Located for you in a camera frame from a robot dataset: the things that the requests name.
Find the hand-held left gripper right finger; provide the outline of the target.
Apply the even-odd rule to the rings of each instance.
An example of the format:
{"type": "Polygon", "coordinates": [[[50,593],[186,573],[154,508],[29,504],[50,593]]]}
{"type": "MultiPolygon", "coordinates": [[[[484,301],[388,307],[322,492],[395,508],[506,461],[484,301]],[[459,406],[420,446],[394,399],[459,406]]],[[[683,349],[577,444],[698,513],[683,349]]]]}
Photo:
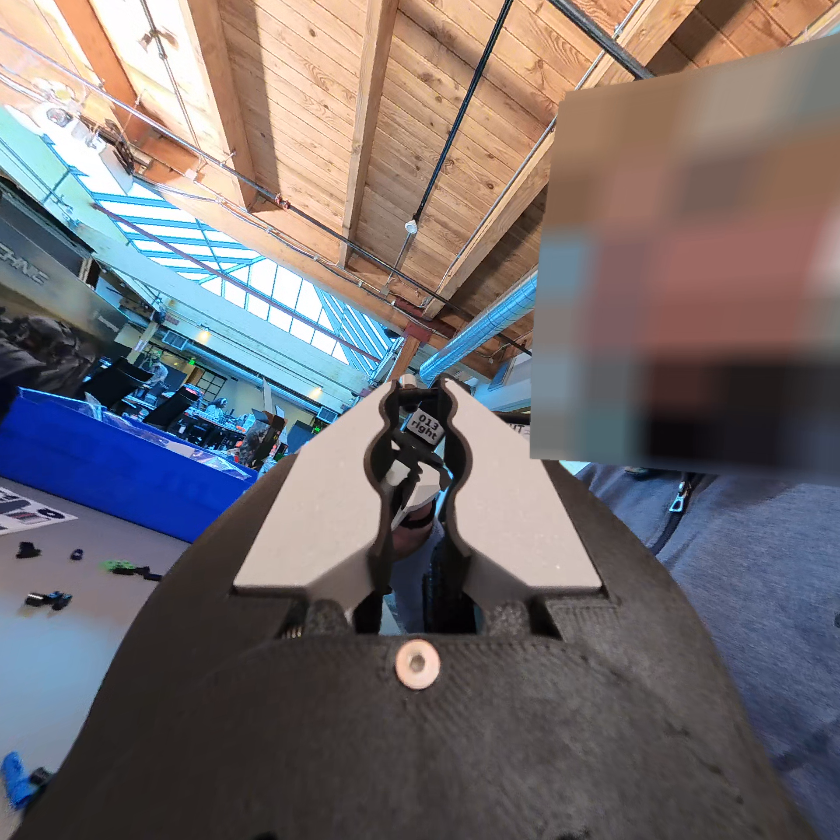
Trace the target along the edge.
{"type": "Polygon", "coordinates": [[[449,376],[437,382],[454,481],[437,546],[437,620],[474,622],[508,603],[601,599],[599,575],[543,462],[514,424],[449,376]]]}

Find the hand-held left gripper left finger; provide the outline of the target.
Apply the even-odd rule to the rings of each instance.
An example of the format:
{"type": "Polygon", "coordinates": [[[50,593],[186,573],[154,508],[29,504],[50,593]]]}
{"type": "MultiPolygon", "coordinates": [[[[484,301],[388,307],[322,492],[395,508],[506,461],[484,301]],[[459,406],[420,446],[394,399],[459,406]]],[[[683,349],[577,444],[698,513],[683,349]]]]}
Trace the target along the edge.
{"type": "Polygon", "coordinates": [[[356,628],[379,628],[392,560],[398,384],[377,388],[293,459],[237,572],[238,595],[338,604],[356,628]]]}

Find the green black lego piece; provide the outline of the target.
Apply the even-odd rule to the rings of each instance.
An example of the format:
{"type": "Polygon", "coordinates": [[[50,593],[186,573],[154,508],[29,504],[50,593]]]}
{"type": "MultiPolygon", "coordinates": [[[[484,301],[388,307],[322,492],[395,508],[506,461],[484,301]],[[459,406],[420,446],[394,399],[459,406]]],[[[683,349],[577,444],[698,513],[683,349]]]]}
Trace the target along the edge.
{"type": "Polygon", "coordinates": [[[163,575],[154,572],[148,565],[138,565],[126,560],[108,560],[100,563],[100,567],[109,574],[121,576],[139,576],[143,580],[159,582],[163,575]]]}

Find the lego sticker sheet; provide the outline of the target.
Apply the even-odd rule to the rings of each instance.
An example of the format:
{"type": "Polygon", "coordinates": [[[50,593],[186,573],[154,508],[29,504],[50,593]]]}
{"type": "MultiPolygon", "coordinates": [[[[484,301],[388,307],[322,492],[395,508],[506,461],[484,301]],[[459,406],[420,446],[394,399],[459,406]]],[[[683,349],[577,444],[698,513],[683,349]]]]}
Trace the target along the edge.
{"type": "Polygon", "coordinates": [[[72,522],[77,517],[1,487],[1,535],[72,522]]]}

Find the blue black lego axle assembly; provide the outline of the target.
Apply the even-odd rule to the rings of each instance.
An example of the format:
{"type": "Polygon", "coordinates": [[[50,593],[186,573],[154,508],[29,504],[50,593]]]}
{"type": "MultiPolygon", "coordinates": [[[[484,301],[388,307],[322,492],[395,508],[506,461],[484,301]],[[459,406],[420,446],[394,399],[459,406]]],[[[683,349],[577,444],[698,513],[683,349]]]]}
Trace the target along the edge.
{"type": "Polygon", "coordinates": [[[1,776],[12,809],[24,812],[44,793],[54,774],[44,767],[26,770],[19,753],[12,751],[2,759],[1,776]]]}

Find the person's right hand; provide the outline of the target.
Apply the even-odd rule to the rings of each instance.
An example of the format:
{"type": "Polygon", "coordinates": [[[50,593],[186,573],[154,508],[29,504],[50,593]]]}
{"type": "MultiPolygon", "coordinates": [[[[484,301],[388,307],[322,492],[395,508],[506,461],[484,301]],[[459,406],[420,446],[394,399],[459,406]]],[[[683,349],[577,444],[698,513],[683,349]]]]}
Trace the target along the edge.
{"type": "Polygon", "coordinates": [[[393,559],[404,560],[420,550],[429,540],[434,530],[434,522],[423,528],[399,526],[392,531],[393,559]]]}

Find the black chair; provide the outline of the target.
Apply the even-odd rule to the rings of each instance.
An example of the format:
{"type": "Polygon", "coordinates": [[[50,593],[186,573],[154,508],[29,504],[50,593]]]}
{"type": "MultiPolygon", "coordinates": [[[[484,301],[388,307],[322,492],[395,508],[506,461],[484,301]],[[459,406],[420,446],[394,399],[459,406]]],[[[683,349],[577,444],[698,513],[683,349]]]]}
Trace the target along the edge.
{"type": "Polygon", "coordinates": [[[118,358],[107,369],[97,371],[88,381],[82,383],[76,399],[94,398],[105,410],[113,411],[126,397],[144,387],[151,379],[147,371],[127,358],[118,358]]]}
{"type": "Polygon", "coordinates": [[[153,409],[142,421],[162,432],[169,432],[184,413],[199,400],[201,393],[191,385],[183,385],[153,409]]]}

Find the skylight window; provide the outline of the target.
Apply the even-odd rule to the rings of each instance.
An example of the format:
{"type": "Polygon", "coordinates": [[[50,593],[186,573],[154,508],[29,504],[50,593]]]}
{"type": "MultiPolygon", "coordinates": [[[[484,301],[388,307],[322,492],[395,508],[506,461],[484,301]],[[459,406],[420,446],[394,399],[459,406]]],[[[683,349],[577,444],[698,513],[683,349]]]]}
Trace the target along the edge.
{"type": "Polygon", "coordinates": [[[397,334],[140,186],[91,193],[141,254],[336,361],[373,375],[397,334]]]}

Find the blue storage bin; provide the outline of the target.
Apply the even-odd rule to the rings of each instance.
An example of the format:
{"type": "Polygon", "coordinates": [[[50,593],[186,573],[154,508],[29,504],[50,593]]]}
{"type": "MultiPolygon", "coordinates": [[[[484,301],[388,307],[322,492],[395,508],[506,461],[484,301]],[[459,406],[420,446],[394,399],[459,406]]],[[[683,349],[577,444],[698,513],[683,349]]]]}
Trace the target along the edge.
{"type": "Polygon", "coordinates": [[[25,388],[2,421],[1,475],[185,542],[258,477],[145,423],[25,388]]]}

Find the person's blue sweater torso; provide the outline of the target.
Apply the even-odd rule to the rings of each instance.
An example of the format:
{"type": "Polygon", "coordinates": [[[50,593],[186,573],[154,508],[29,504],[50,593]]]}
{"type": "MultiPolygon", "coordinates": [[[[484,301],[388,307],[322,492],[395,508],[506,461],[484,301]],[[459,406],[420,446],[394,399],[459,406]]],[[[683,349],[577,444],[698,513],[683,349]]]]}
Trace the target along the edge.
{"type": "Polygon", "coordinates": [[[589,464],[577,477],[666,567],[820,838],[839,838],[839,489],[589,464]]]}

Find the dark cloth bundle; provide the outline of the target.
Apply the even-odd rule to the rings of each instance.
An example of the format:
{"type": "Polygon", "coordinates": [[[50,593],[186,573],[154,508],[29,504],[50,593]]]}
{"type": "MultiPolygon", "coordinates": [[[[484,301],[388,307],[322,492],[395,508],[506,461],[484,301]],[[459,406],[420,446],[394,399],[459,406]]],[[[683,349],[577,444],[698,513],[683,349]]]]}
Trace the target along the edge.
{"type": "Polygon", "coordinates": [[[98,343],[53,318],[1,313],[1,418],[21,389],[78,397],[100,355],[98,343]]]}

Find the black ceiling pipe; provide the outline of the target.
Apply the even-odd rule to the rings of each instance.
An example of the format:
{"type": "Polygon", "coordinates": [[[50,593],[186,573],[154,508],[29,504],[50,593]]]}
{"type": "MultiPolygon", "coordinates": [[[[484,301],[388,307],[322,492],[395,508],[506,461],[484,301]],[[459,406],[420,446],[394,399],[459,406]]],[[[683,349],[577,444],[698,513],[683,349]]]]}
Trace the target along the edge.
{"type": "Polygon", "coordinates": [[[504,29],[505,23],[507,22],[507,18],[511,11],[512,5],[513,1],[504,1],[500,8],[495,24],[493,25],[493,29],[490,32],[488,41],[486,42],[485,47],[482,50],[479,61],[476,64],[476,68],[474,69],[472,78],[470,79],[470,83],[467,87],[465,96],[458,107],[455,119],[451,125],[451,128],[449,129],[446,142],[444,143],[444,147],[437,158],[437,162],[435,164],[433,172],[426,184],[423,196],[416,208],[415,213],[412,215],[409,222],[406,223],[406,232],[409,235],[409,237],[417,235],[417,230],[421,223],[421,218],[423,216],[426,204],[433,192],[438,177],[444,169],[444,165],[448,158],[449,152],[451,151],[454,145],[455,138],[459,132],[460,126],[464,120],[469,105],[473,97],[475,96],[478,84],[484,75],[485,69],[487,68],[489,58],[491,57],[492,52],[498,42],[499,36],[501,35],[501,31],[502,29],[504,29]]]}

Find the silver ventilation duct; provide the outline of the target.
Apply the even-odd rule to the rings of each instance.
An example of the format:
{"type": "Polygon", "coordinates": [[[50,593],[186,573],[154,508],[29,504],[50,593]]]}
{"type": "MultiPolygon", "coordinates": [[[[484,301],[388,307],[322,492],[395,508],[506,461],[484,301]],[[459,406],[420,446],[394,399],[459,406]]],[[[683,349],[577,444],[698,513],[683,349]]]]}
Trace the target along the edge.
{"type": "Polygon", "coordinates": [[[503,333],[512,324],[530,314],[536,301],[538,276],[538,269],[533,269],[473,318],[461,332],[421,365],[419,379],[425,385],[433,384],[441,374],[476,351],[486,341],[503,333]]]}

